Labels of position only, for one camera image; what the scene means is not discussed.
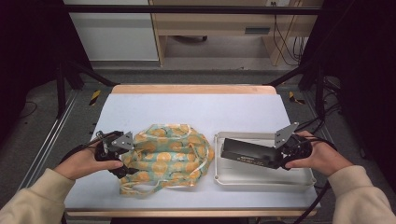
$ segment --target floor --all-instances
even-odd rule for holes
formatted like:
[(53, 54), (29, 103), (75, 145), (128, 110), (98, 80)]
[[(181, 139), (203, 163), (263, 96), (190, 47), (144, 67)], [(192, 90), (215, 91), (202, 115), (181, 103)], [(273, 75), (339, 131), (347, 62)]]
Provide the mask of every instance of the floor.
[[(288, 63), (295, 63), (285, 55)], [(295, 65), (285, 63), (272, 66), (265, 46), (259, 37), (224, 37), (210, 36), (206, 42), (201, 38), (175, 36), (169, 39), (163, 66), (157, 62), (129, 63), (92, 63), (98, 73), (121, 83), (213, 83), (213, 84), (262, 84), (281, 77)], [(300, 77), (294, 77), (276, 88), (282, 96), (290, 121), (303, 121), (315, 117), (312, 109), (312, 92), (301, 92), (296, 84)], [(7, 141), (0, 150), (0, 206), (3, 206), (20, 188), (31, 185), (46, 168), (57, 165), (59, 159), (71, 148), (86, 142), (92, 136), (95, 122), (100, 116), (100, 106), (106, 101), (110, 88), (84, 76), (86, 85), (82, 91), (71, 91), (68, 86), (67, 96), (75, 98), (72, 109), (67, 111), (64, 120), (56, 119), (57, 98), (56, 83), (49, 82), (31, 90), (27, 103), (21, 112), (21, 119), (15, 124)], [(102, 96), (93, 106), (88, 106), (92, 93), (100, 88)], [(295, 99), (306, 101), (301, 105), (290, 101), (289, 93), (294, 92)], [(331, 106), (336, 98), (327, 98)], [(319, 133), (334, 141), (339, 150), (356, 164), (366, 168), (374, 184), (389, 197), (393, 210), (396, 210), (396, 196), (379, 172), (374, 161), (361, 158), (359, 144), (353, 137), (345, 118), (335, 110), (326, 118), (325, 127)], [(324, 178), (314, 173), (318, 184)], [(303, 223), (331, 223), (334, 208), (332, 191), (326, 193), (321, 201), (318, 213)], [(294, 217), (283, 217), (292, 223)], [(69, 217), (68, 223), (108, 224), (109, 218)]]

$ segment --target tabletop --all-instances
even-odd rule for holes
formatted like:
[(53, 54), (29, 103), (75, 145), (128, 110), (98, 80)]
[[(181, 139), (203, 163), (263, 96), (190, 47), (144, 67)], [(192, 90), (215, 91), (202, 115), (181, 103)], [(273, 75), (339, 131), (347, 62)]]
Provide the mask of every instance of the tabletop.
[[(215, 136), (221, 132), (273, 133), (290, 121), (273, 87), (119, 85), (107, 97), (95, 131), (138, 133), (153, 123), (188, 123), (215, 145)], [(251, 170), (288, 176), (285, 178), (298, 174), (298, 169), (254, 166)], [(109, 171), (97, 172), (77, 181), (66, 198), (66, 213), (85, 217), (284, 217), (299, 216), (317, 197), (313, 186), (228, 188), (216, 182), (215, 175), (212, 162), (195, 187), (162, 189), (138, 198), (121, 196), (118, 179)]]

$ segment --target metal tray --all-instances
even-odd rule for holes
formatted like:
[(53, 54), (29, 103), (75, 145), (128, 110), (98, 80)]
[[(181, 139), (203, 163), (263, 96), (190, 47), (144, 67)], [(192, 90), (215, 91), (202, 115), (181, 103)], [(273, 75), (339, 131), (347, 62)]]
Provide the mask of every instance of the metal tray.
[(220, 156), (224, 138), (232, 138), (258, 145), (274, 145), (273, 133), (229, 133), (215, 135), (215, 181), (226, 189), (265, 191), (304, 191), (316, 183), (311, 169), (277, 170), (224, 159)]

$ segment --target wire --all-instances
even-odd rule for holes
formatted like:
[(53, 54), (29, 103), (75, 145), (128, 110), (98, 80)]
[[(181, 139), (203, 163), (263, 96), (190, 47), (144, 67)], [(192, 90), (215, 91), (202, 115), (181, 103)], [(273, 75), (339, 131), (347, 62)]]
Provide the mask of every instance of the wire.
[(314, 185), (314, 188), (315, 189), (323, 189), (324, 188), (324, 186), (318, 186), (318, 185)]
[(312, 210), (314, 210), (314, 208), (318, 205), (318, 203), (323, 198), (323, 196), (325, 195), (325, 193), (329, 188), (330, 188), (330, 183), (329, 181), (326, 181), (326, 184), (324, 185), (323, 189), (320, 191), (318, 197), (312, 202), (312, 204), (308, 207), (308, 209), (306, 209), (305, 212), (293, 222), (293, 224), (298, 224), (301, 221), (303, 221), (309, 215), (309, 213), (311, 213)]
[[(336, 91), (331, 91), (331, 92), (329, 92), (328, 94), (326, 94), (325, 96), (323, 96), (323, 100), (325, 101), (325, 100), (326, 100), (329, 96), (331, 96), (331, 95), (335, 95), (335, 97), (337, 97)], [(334, 111), (338, 110), (339, 107), (340, 107), (339, 103), (336, 103), (336, 104), (330, 106), (329, 108), (327, 108), (327, 109), (325, 110), (325, 112), (324, 112), (324, 113), (325, 113), (325, 117), (326, 117), (326, 116), (329, 116), (331, 113), (333, 113)], [(316, 118), (313, 118), (313, 119), (311, 119), (311, 120), (309, 120), (309, 121), (306, 121), (306, 122), (301, 123), (301, 124), (299, 125), (299, 127), (296, 129), (296, 132), (299, 132), (299, 131), (301, 131), (302, 129), (308, 127), (309, 125), (313, 124), (313, 123), (314, 123), (315, 121), (317, 121), (318, 119), (320, 119), (320, 124), (318, 125), (318, 127), (317, 127), (312, 133), (317, 132), (317, 131), (324, 125), (324, 122), (325, 122), (325, 119), (321, 119), (320, 117), (316, 117)]]
[(77, 152), (80, 152), (82, 149), (84, 149), (84, 148), (86, 148), (86, 147), (90, 147), (90, 145), (92, 145), (92, 144), (94, 144), (94, 143), (97, 143), (97, 142), (101, 141), (102, 139), (109, 137), (110, 135), (113, 135), (113, 134), (119, 135), (120, 133), (121, 133), (121, 132), (119, 132), (119, 131), (114, 131), (114, 132), (111, 132), (111, 133), (106, 133), (106, 134), (101, 135), (101, 137), (97, 137), (97, 138), (93, 139), (91, 142), (89, 142), (89, 143), (87, 143), (87, 144), (79, 145), (78, 147), (75, 147), (75, 148), (73, 148), (72, 150), (70, 150), (69, 152), (67, 152), (66, 155), (64, 155), (64, 157), (61, 159), (61, 162), (59, 162), (59, 163), (64, 162), (64, 161), (67, 160), (69, 157), (71, 157), (73, 154), (75, 154), (75, 153), (77, 153)]
[(38, 106), (37, 106), (37, 104), (36, 104), (35, 102), (26, 101), (25, 103), (26, 103), (26, 104), (33, 104), (33, 105), (35, 106), (35, 108), (34, 108), (31, 112), (29, 112), (27, 115), (23, 115), (23, 116), (18, 117), (18, 119), (24, 119), (24, 118), (26, 118), (26, 117), (28, 117), (28, 116), (31, 116), (33, 113), (35, 113), (35, 111), (36, 111), (37, 108), (38, 108)]
[(288, 46), (286, 45), (286, 42), (285, 42), (285, 40), (283, 39), (282, 34), (280, 33), (280, 31), (279, 31), (278, 28), (277, 28), (276, 15), (274, 15), (274, 28), (275, 28), (274, 34), (273, 34), (274, 44), (275, 44), (277, 50), (279, 50), (280, 56), (282, 57), (283, 61), (285, 61), (285, 64), (287, 64), (287, 65), (298, 65), (298, 64), (288, 63), (288, 62), (286, 61), (286, 59), (285, 59), (285, 56), (283, 55), (282, 51), (280, 50), (279, 46), (278, 46), (277, 43), (276, 43), (275, 32), (278, 31), (279, 34), (280, 34), (280, 37), (282, 38), (282, 40), (283, 40), (283, 42), (284, 42), (284, 45), (285, 45), (286, 49), (288, 50), (288, 53), (290, 54), (289, 49), (288, 49)]
[[(279, 36), (280, 36), (280, 38), (282, 39), (282, 42), (283, 42), (283, 46), (284, 46), (284, 47), (286, 48), (286, 50), (288, 51), (289, 56), (290, 56), (295, 62), (297, 62), (297, 64), (288, 63), (288, 62), (286, 61), (285, 56), (283, 55), (282, 51), (280, 50), (279, 45), (276, 43), (275, 32), (278, 32), (278, 33), (279, 33)], [(304, 50), (303, 50), (303, 48), (304, 48), (304, 41), (302, 41), (303, 44), (302, 44), (302, 42), (300, 42), (300, 55), (299, 55), (298, 57), (295, 57), (296, 54), (294, 53), (294, 47), (295, 47), (296, 39), (294, 39), (293, 55), (292, 55), (292, 54), (290, 53), (290, 50), (289, 50), (288, 45), (287, 45), (287, 43), (286, 43), (286, 39), (283, 37), (283, 35), (281, 34), (281, 32), (280, 32), (280, 30), (279, 30), (279, 27), (277, 26), (277, 17), (276, 17), (276, 14), (274, 15), (274, 32), (273, 32), (273, 39), (274, 39), (274, 44), (275, 44), (277, 50), (279, 50), (280, 56), (282, 57), (282, 59), (283, 59), (283, 61), (285, 62), (285, 64), (287, 64), (287, 65), (299, 65), (299, 64), (300, 64), (301, 56), (303, 55), (303, 51), (304, 51)]]

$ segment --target black cable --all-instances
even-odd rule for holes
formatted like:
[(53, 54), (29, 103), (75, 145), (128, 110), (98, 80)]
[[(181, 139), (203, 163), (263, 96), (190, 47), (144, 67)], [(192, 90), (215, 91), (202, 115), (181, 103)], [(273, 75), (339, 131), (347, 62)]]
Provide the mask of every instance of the black cable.
[(89, 142), (87, 144), (84, 144), (84, 145), (79, 145), (78, 147), (75, 147), (72, 150), (70, 150), (69, 152), (67, 152), (66, 155), (64, 155), (64, 157), (61, 159), (61, 162), (59, 162), (59, 163), (64, 162), (69, 157), (71, 157), (73, 154), (80, 152), (82, 149), (84, 149), (86, 147), (89, 147), (90, 145), (95, 144), (95, 143), (101, 141), (102, 139), (109, 137), (110, 135), (119, 134), (119, 133), (120, 133), (119, 131), (114, 131), (114, 132), (111, 132), (111, 133), (106, 133), (106, 134), (101, 135), (101, 136), (96, 135), (98, 137), (93, 139), (91, 142)]
[[(299, 38), (301, 38), (301, 39), (300, 39), (300, 48), (299, 48), (299, 51), (300, 51), (300, 52), (299, 52), (299, 53), (296, 53), (296, 52), (295, 52), (295, 50), (296, 50), (296, 42), (297, 42), (297, 39), (299, 39)], [(305, 40), (304, 40), (304, 37), (303, 37), (303, 36), (301, 36), (301, 37), (298, 37), (298, 36), (294, 37), (293, 55), (294, 55), (294, 58), (297, 60), (298, 64), (300, 64), (301, 59), (302, 59), (302, 57), (303, 57), (304, 42), (305, 42)]]
[(335, 91), (331, 91), (329, 93), (327, 93), (326, 95), (323, 96), (323, 100), (326, 100), (327, 97), (331, 96), (331, 95), (336, 95), (337, 93)]
[(318, 205), (318, 203), (320, 202), (320, 200), (323, 198), (324, 194), (326, 193), (326, 191), (330, 188), (330, 183), (329, 181), (326, 181), (326, 184), (324, 185), (323, 189), (320, 191), (320, 194), (318, 195), (318, 197), (312, 202), (311, 206), (308, 207), (308, 209), (305, 210), (305, 212), (300, 215), (294, 222), (293, 224), (298, 224), (301, 221), (303, 221), (308, 215), (309, 213), (312, 212), (312, 210), (314, 210), (314, 208)]
[(314, 185), (314, 188), (315, 188), (315, 189), (323, 189), (323, 188), (324, 188), (324, 186), (318, 186), (318, 185)]
[(337, 99), (337, 101), (339, 102), (340, 101), (340, 89), (338, 89), (338, 88), (336, 88), (336, 87), (334, 87), (334, 86), (332, 86), (332, 85), (329, 85), (329, 84), (327, 84), (326, 82), (325, 82), (325, 84), (324, 84), (324, 88), (327, 90), (327, 91), (330, 91), (330, 93), (328, 93), (328, 94), (331, 94), (332, 93), (332, 95), (334, 95), (335, 96), (335, 98)]
[[(335, 110), (336, 110), (336, 108), (337, 107), (339, 107), (340, 105), (338, 104), (338, 103), (336, 103), (336, 104), (334, 104), (334, 105), (332, 105), (332, 106), (330, 106), (329, 108), (327, 108), (326, 110), (325, 110), (325, 115), (326, 116), (329, 116), (332, 112), (334, 112)], [(296, 132), (299, 132), (299, 131), (301, 131), (302, 129), (304, 129), (304, 128), (306, 128), (306, 127), (308, 127), (309, 125), (311, 125), (312, 123), (314, 123), (315, 121), (317, 121), (318, 119), (320, 119), (320, 117), (315, 117), (315, 118), (313, 118), (313, 119), (311, 119), (311, 120), (309, 120), (309, 121), (306, 121), (306, 122), (303, 122), (303, 123), (301, 123), (300, 125), (299, 125), (299, 127), (295, 130)]]
[[(286, 50), (288, 51), (289, 56), (290, 56), (295, 62), (297, 62), (297, 64), (291, 64), (291, 63), (288, 63), (288, 62), (286, 61), (286, 59), (285, 59), (285, 57), (284, 57), (282, 51), (280, 50), (278, 44), (276, 43), (275, 32), (278, 32), (278, 33), (279, 33), (279, 36), (280, 36), (280, 38), (282, 39), (283, 45), (285, 46)], [(283, 61), (285, 61), (285, 64), (287, 64), (287, 65), (299, 65), (299, 64), (300, 64), (300, 60), (299, 60), (299, 59), (296, 59), (295, 57), (293, 57), (293, 55), (291, 55), (290, 50), (289, 50), (289, 48), (288, 48), (288, 45), (287, 45), (287, 43), (286, 43), (286, 39), (285, 39), (285, 38), (283, 37), (283, 35), (280, 33), (279, 27), (277, 26), (276, 14), (274, 14), (274, 32), (273, 32), (273, 39), (274, 39), (274, 44), (276, 45), (277, 50), (279, 50), (279, 53), (280, 53), (280, 55), (281, 55)]]
[(36, 104), (35, 102), (26, 101), (25, 103), (26, 103), (26, 104), (33, 104), (33, 105), (35, 106), (35, 108), (34, 108), (30, 113), (28, 113), (27, 115), (23, 115), (23, 116), (18, 117), (18, 119), (24, 119), (24, 118), (26, 118), (26, 117), (32, 115), (33, 113), (35, 113), (35, 111), (37, 110), (37, 104)]
[(316, 129), (314, 129), (314, 131), (312, 131), (312, 133), (316, 133), (317, 131), (319, 131), (319, 129), (321, 129), (321, 127), (323, 127), (324, 125), (324, 120), (320, 121), (320, 124), (317, 126)]
[(334, 143), (332, 143), (332, 142), (329, 141), (329, 140), (326, 140), (326, 139), (321, 138), (321, 137), (316, 137), (316, 136), (305, 136), (305, 138), (307, 138), (307, 137), (312, 137), (312, 138), (311, 138), (311, 139), (306, 139), (306, 140), (303, 141), (303, 142), (297, 143), (296, 145), (294, 145), (294, 147), (304, 145), (304, 144), (306, 144), (307, 142), (310, 142), (310, 143), (313, 143), (313, 142), (324, 142), (324, 143), (326, 143), (327, 145), (329, 145), (330, 147), (334, 148), (334, 150), (338, 151), (337, 148), (335, 148)]
[(67, 224), (66, 216), (63, 214), (61, 219), (62, 224)]
[(277, 50), (279, 50), (279, 54), (280, 54), (280, 56), (282, 57), (283, 61), (285, 61), (285, 64), (287, 64), (287, 65), (298, 65), (298, 64), (291, 64), (291, 63), (288, 63), (288, 62), (286, 61), (285, 56), (283, 55), (282, 51), (280, 50), (279, 46), (278, 46), (277, 43), (276, 43), (276, 39), (275, 39), (276, 27), (277, 27), (276, 15), (274, 15), (274, 29), (275, 29), (275, 30), (274, 30), (274, 34), (273, 34), (274, 44), (275, 44)]

